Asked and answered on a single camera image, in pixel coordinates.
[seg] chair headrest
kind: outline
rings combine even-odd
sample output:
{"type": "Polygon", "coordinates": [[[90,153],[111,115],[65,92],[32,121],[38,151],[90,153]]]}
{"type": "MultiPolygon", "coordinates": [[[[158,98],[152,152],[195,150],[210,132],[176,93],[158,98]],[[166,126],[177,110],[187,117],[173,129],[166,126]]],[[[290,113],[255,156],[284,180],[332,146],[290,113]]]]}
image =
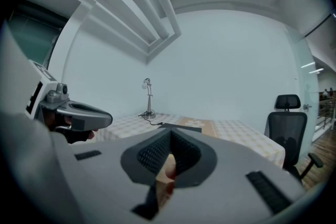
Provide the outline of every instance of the chair headrest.
{"type": "Polygon", "coordinates": [[[278,95],[276,109],[298,109],[301,106],[300,98],[296,94],[278,95]]]}

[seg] black office chair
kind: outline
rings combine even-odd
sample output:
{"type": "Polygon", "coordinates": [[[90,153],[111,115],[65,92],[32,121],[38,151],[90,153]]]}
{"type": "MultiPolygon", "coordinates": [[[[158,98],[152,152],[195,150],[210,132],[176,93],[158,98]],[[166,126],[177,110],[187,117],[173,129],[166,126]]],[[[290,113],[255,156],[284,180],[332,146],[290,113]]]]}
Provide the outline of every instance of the black office chair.
{"type": "Polygon", "coordinates": [[[279,95],[275,105],[276,109],[284,112],[272,112],[268,115],[269,138],[281,145],[286,152],[283,168],[300,181],[315,164],[323,167],[322,160],[314,153],[309,153],[311,161],[300,175],[296,167],[299,159],[301,143],[307,124],[307,115],[303,112],[289,112],[289,109],[298,109],[301,106],[296,94],[279,95]]]}

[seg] desk lamp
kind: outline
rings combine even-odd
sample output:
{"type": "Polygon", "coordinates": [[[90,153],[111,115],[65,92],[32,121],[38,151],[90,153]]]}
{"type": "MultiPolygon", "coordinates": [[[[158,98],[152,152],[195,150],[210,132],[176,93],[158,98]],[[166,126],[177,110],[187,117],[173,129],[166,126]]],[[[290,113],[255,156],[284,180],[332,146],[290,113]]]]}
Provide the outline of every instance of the desk lamp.
{"type": "Polygon", "coordinates": [[[152,95],[152,89],[151,89],[151,80],[149,78],[146,78],[143,81],[143,85],[141,87],[143,89],[147,88],[147,91],[148,91],[148,105],[147,105],[147,111],[144,115],[144,118],[147,119],[147,120],[154,119],[155,118],[155,113],[154,113],[154,110],[152,111],[152,108],[151,108],[151,97],[153,96],[152,95]]]}

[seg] door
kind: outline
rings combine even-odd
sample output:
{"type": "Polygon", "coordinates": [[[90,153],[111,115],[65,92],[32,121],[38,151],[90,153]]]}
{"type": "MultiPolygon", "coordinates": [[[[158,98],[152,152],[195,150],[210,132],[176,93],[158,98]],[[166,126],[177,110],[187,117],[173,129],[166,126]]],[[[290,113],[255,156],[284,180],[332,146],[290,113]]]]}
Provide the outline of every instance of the door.
{"type": "Polygon", "coordinates": [[[297,65],[299,98],[301,101],[299,111],[304,112],[308,118],[300,150],[300,157],[304,157],[307,155],[312,143],[318,117],[318,74],[314,72],[316,67],[306,39],[293,28],[287,27],[287,31],[288,40],[297,65]]]}

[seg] table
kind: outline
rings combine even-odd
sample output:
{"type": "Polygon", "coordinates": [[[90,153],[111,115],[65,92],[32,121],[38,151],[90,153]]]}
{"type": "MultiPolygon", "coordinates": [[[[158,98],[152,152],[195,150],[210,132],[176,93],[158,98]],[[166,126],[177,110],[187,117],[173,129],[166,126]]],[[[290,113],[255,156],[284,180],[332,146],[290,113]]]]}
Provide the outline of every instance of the table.
{"type": "MultiPolygon", "coordinates": [[[[210,121],[157,113],[156,118],[151,122],[153,124],[164,122],[201,127],[202,134],[204,135],[210,135],[244,145],[279,167],[282,167],[284,164],[285,149],[282,146],[239,120],[210,121]]],[[[125,138],[155,130],[158,127],[160,127],[160,125],[150,125],[150,123],[142,117],[132,115],[113,120],[109,127],[100,129],[96,133],[95,138],[90,142],[125,138]]]]}

